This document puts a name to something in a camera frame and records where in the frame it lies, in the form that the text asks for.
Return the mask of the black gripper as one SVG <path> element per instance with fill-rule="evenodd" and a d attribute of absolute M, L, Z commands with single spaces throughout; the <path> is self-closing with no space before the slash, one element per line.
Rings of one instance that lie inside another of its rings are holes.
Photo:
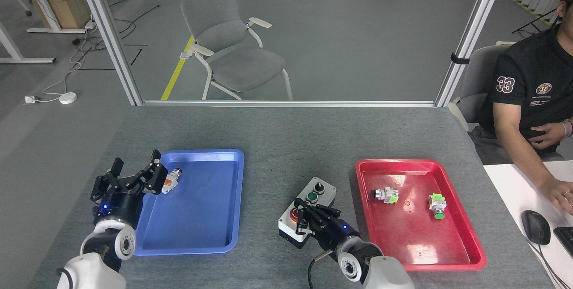
<path fill-rule="evenodd" d="M 346 238 L 360 236 L 358 231 L 339 218 L 341 212 L 338 209 L 321 204 L 308 205 L 302 199 L 295 199 L 293 203 L 298 211 L 295 234 L 313 234 L 325 251 L 336 251 L 337 246 Z"/>
<path fill-rule="evenodd" d="M 122 191 L 119 175 L 124 162 L 115 158 L 111 169 L 104 175 L 96 177 L 90 199 L 96 203 L 93 207 L 94 221 L 115 220 L 137 228 L 143 207 L 144 193 L 159 195 L 166 181 L 168 170 L 160 162 L 161 153 L 153 150 L 150 163 L 133 176 L 123 178 L 123 187 L 128 193 Z"/>

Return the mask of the person's left hand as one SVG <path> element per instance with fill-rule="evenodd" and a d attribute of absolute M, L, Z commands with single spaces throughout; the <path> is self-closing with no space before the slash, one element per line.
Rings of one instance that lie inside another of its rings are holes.
<path fill-rule="evenodd" d="M 543 132 L 539 136 L 528 139 L 530 145 L 535 149 L 547 149 L 552 145 L 558 144 L 564 138 L 570 136 L 572 126 L 565 121 L 558 123 L 547 123 L 542 126 L 531 128 L 532 131 Z"/>

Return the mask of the person's right hand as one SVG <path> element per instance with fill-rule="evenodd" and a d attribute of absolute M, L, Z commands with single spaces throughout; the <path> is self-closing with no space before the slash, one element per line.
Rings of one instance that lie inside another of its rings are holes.
<path fill-rule="evenodd" d="M 551 204 L 563 212 L 573 215 L 573 183 L 552 178 L 548 182 L 548 198 Z"/>

